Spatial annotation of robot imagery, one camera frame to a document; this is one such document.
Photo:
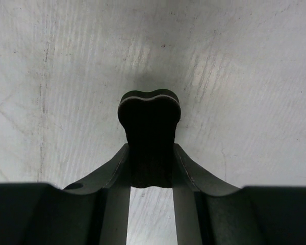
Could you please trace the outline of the black felt whiteboard eraser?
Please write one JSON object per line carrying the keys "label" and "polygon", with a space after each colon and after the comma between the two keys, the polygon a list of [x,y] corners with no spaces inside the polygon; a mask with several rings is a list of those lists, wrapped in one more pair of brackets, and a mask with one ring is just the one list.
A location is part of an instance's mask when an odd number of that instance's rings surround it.
{"label": "black felt whiteboard eraser", "polygon": [[181,118],[176,94],[168,89],[127,92],[117,114],[129,145],[131,185],[172,187],[173,145]]}

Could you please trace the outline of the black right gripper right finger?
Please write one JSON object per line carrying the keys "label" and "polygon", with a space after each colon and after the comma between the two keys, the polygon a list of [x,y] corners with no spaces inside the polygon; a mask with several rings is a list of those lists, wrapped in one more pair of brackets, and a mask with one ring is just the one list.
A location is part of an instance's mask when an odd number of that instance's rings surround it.
{"label": "black right gripper right finger", "polygon": [[238,188],[175,144],[172,189],[179,244],[306,244],[306,187]]}

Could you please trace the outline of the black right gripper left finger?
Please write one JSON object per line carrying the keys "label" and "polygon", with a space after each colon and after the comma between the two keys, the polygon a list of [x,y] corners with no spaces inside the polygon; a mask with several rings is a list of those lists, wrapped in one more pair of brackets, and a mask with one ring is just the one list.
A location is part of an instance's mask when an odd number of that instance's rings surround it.
{"label": "black right gripper left finger", "polygon": [[130,203],[129,147],[59,189],[0,183],[0,244],[125,244]]}

